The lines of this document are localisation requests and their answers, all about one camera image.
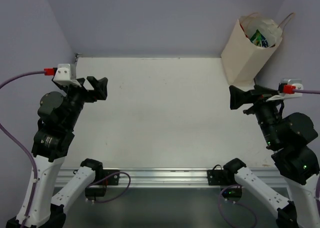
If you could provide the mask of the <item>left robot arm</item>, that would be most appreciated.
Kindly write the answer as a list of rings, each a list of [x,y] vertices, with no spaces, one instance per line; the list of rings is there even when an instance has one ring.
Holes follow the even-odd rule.
[[[92,89],[87,90],[87,80]],[[104,178],[103,164],[85,159],[74,177],[53,194],[56,179],[74,138],[74,127],[85,103],[106,100],[108,79],[93,76],[78,79],[79,86],[59,85],[66,94],[49,92],[40,100],[38,131],[33,138],[32,172],[19,213],[6,227],[63,227],[67,212],[89,184]]]

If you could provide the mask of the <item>beige paper bag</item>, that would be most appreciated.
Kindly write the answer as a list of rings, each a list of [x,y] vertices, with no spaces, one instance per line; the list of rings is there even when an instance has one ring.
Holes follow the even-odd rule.
[[[255,12],[237,19],[229,40],[221,53],[226,79],[230,85],[251,83],[280,46],[292,12],[279,24]],[[268,41],[268,48],[257,47],[250,38],[259,30]]]

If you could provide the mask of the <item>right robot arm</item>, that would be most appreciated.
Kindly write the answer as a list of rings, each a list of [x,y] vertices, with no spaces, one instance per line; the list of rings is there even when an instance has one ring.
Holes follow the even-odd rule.
[[[244,113],[256,117],[266,147],[272,151],[271,158],[288,185],[290,198],[265,184],[238,158],[223,166],[224,181],[245,187],[274,215],[278,227],[319,227],[320,165],[308,147],[318,133],[303,113],[282,116],[285,99],[304,93],[302,84],[284,81],[276,90],[255,85],[248,91],[231,85],[229,93],[232,110],[248,104]]]

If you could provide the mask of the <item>green yellow candy bag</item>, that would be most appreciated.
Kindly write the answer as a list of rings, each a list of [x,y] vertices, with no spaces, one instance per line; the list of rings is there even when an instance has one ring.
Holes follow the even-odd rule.
[[[252,44],[256,45],[257,47],[262,47],[262,48],[269,47],[267,39],[259,30],[256,30],[256,32],[253,34],[253,36],[249,40],[251,41]]]

